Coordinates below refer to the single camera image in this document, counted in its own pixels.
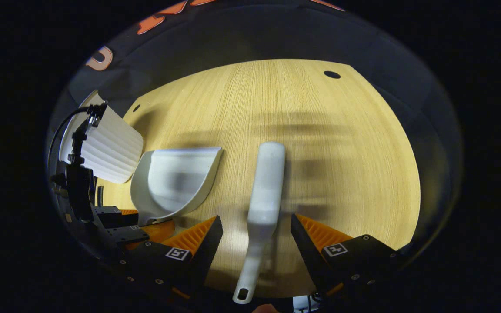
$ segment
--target cable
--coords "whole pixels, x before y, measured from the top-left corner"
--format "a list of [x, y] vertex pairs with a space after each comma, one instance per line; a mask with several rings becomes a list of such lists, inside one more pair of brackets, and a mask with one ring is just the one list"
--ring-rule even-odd
[[51, 157], [51, 150], [53, 149], [53, 144], [55, 143], [55, 139], [57, 138], [57, 134], [59, 133], [59, 131], [61, 130], [61, 128], [65, 125], [65, 123], [67, 123], [73, 116], [77, 115], [78, 113], [82, 113], [82, 112], [88, 112], [88, 109], [89, 107], [79, 107], [78, 109], [76, 109], [75, 111], [73, 111], [73, 113], [70, 113], [69, 116], [64, 119], [61, 124], [59, 125], [59, 127], [57, 128], [57, 130], [55, 131], [55, 133], [53, 134], [53, 138], [51, 139], [51, 143], [50, 143], [50, 150], [48, 151], [47, 153], [47, 164], [46, 164], [46, 169], [47, 170], [50, 170], [50, 157]]

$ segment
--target wooden table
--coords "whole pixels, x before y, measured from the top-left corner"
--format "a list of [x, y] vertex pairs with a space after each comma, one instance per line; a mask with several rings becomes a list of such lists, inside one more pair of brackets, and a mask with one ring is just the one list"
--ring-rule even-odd
[[[369, 233], [393, 249], [412, 238], [420, 186], [411, 146], [388, 104], [348, 65], [263, 60], [221, 66], [139, 97], [124, 119], [143, 135], [143, 151], [223, 147], [207, 199], [174, 218], [177, 230], [184, 230], [221, 217], [224, 233], [205, 282], [209, 287], [233, 292], [237, 284], [258, 145], [264, 141], [284, 144], [287, 161], [280, 219], [255, 296], [315, 290], [290, 234], [295, 212], [350, 236]], [[130, 180], [98, 185], [104, 186], [105, 206], [134, 209]]]

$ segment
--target white dustpan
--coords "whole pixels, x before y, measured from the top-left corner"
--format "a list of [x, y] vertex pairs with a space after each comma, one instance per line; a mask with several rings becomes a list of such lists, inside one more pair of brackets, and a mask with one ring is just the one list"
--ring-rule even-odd
[[196, 209], [209, 194], [221, 147], [160, 149], [145, 152], [131, 182], [139, 226]]

